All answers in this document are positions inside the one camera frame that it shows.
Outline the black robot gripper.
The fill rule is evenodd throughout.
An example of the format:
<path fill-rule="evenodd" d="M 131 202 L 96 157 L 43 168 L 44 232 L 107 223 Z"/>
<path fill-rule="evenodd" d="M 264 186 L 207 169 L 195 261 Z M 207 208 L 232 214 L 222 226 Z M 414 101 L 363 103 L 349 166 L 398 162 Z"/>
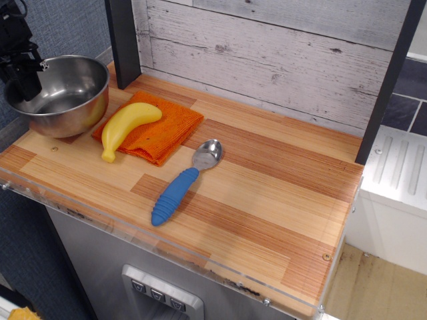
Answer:
<path fill-rule="evenodd" d="M 9 96 L 15 101 L 30 101 L 41 92 L 38 73 L 48 65 L 18 9 L 1 10 L 1 80 L 9 82 Z"/>

